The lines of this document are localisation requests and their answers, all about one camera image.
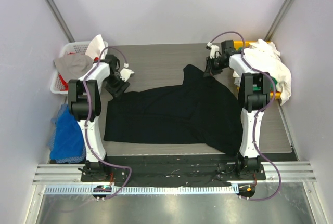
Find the black t shirt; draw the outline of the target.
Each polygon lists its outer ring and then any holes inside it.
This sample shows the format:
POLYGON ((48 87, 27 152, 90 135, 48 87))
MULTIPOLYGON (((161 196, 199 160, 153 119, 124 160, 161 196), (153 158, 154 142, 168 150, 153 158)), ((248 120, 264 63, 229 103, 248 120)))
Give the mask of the black t shirt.
POLYGON ((235 156, 242 141, 234 94, 194 65, 183 83, 124 93, 107 104, 104 141, 144 144, 204 143, 235 156))

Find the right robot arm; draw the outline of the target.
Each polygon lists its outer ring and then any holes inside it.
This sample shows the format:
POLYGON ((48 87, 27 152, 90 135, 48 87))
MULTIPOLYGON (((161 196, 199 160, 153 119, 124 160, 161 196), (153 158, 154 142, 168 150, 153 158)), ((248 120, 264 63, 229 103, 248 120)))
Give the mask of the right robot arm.
POLYGON ((261 171, 260 130, 264 111, 271 102, 272 78, 268 73, 255 69, 246 60, 244 52, 235 49, 232 40, 221 42, 220 47, 208 42, 206 49, 210 54, 206 58, 205 77, 220 74, 224 68, 232 68, 241 78, 238 102, 242 107, 243 132, 235 174, 246 180, 261 171))

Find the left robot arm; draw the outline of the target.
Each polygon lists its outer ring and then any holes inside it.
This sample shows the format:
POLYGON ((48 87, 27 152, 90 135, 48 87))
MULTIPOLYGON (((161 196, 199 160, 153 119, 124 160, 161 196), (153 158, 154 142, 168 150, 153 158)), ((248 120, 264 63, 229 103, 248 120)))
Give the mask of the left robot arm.
POLYGON ((77 121, 85 145, 85 165, 82 172, 82 182, 104 182, 110 178, 111 167, 103 146, 99 116, 102 110, 101 91, 103 88, 119 99, 129 87, 127 78, 122 78, 120 61, 115 55, 107 54, 105 59, 96 61, 93 67, 81 78, 68 83, 69 111, 77 121))

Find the yellow plastic bin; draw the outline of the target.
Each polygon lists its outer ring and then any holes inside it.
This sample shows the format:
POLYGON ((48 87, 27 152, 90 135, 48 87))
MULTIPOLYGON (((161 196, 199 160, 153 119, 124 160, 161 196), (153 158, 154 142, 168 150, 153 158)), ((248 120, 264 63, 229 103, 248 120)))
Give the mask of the yellow plastic bin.
MULTIPOLYGON (((245 41, 245 47, 248 48, 250 47, 250 45, 254 43, 254 41, 245 41)), ((241 51, 243 49, 243 44, 242 44, 242 41, 234 41, 234 48, 237 50, 237 51, 241 51)), ((240 85, 240 77, 237 75, 233 75, 233 78, 234 78, 234 84, 236 85, 237 87, 237 90, 239 90, 239 85, 240 85)), ((280 96, 281 96, 281 92, 279 91, 276 91, 276 94, 275 94, 275 99, 280 99, 280 96)))

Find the beige grey shirt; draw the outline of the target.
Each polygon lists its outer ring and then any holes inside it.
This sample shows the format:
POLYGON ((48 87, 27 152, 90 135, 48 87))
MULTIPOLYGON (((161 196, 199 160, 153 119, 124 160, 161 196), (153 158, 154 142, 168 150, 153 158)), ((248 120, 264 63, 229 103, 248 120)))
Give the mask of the beige grey shirt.
POLYGON ((61 76, 82 76, 93 66, 94 60, 83 54, 69 54, 56 58, 54 64, 61 76))

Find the white t shirt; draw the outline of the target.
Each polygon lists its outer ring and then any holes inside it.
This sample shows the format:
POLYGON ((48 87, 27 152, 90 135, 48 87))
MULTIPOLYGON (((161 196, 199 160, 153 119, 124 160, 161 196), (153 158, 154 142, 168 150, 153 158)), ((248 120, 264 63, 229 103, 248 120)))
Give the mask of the white t shirt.
POLYGON ((233 77, 240 77, 251 68, 268 72, 274 80, 276 91, 280 92, 280 104, 283 105, 289 100, 292 94, 291 72, 281 62, 280 52, 273 42, 267 43, 259 39, 249 43, 249 46, 244 49, 244 59, 249 66, 242 62, 240 54, 230 59, 229 64, 234 69, 233 77))

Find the green t shirt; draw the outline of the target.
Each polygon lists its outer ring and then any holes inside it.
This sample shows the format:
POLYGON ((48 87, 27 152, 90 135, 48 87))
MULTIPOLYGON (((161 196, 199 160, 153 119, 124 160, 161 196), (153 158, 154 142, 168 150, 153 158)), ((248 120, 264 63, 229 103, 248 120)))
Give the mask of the green t shirt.
POLYGON ((251 73, 254 75, 254 87, 255 90, 259 90, 261 82, 259 81, 259 75, 261 74, 255 69, 267 73, 271 76, 272 82, 270 84, 270 90, 273 91, 273 85, 277 89, 277 83, 279 81, 279 68, 280 58, 274 54, 270 45, 266 47, 256 48, 254 46, 245 48, 243 51, 243 58, 239 58, 241 64, 240 68, 235 69, 235 74, 242 77, 245 73, 251 73))

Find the aluminium rail frame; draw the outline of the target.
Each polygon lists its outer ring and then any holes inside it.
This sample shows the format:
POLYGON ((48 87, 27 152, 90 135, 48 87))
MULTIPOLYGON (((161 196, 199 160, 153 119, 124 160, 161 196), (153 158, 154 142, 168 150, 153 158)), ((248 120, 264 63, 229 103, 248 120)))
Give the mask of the aluminium rail frame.
MULTIPOLYGON (((276 182, 278 173, 282 181, 316 181, 309 162, 262 162, 259 174, 265 174, 266 180, 276 182)), ((40 164, 33 178, 33 185, 70 185, 81 182, 82 164, 40 164)))

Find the left corner aluminium post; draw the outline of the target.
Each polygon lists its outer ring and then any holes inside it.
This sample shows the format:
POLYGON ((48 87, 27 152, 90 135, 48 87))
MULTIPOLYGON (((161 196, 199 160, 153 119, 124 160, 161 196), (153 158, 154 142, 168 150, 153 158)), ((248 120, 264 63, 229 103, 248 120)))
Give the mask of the left corner aluminium post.
POLYGON ((75 42, 75 39, 69 29, 69 27, 67 26, 60 10, 58 9, 56 3, 54 0, 45 0, 49 10, 51 11, 51 13, 53 14, 56 22, 58 23, 60 29, 62 30, 63 34, 65 35, 66 39, 68 40, 68 42, 75 42))

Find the corner aluminium post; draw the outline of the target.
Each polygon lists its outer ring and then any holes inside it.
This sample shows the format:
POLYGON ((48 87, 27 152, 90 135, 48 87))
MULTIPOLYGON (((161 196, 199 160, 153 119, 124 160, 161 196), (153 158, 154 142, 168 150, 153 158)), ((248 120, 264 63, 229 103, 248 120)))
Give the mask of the corner aluminium post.
POLYGON ((62 30, 63 34, 65 35, 66 39, 68 40, 68 42, 75 42, 75 39, 69 29, 69 27, 67 26, 60 10, 58 9, 56 3, 54 0, 45 0, 49 10, 51 11, 51 13, 53 14, 56 22, 58 23, 60 29, 62 30))
POLYGON ((286 16, 287 12, 291 8, 294 0, 284 0, 277 15, 275 16, 264 40, 271 41, 274 34, 276 33, 278 27, 280 26, 281 22, 283 21, 284 17, 286 16))

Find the right corner aluminium post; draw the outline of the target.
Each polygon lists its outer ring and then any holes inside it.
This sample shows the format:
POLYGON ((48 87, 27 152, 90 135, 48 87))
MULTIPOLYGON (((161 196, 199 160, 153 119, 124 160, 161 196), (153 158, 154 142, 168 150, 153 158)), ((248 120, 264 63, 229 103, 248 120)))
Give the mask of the right corner aluminium post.
POLYGON ((278 27, 280 26, 281 22, 283 21, 284 17, 286 16, 287 12, 291 8, 294 0, 284 0, 277 15, 275 16, 264 40, 271 41, 274 34, 276 33, 278 27))

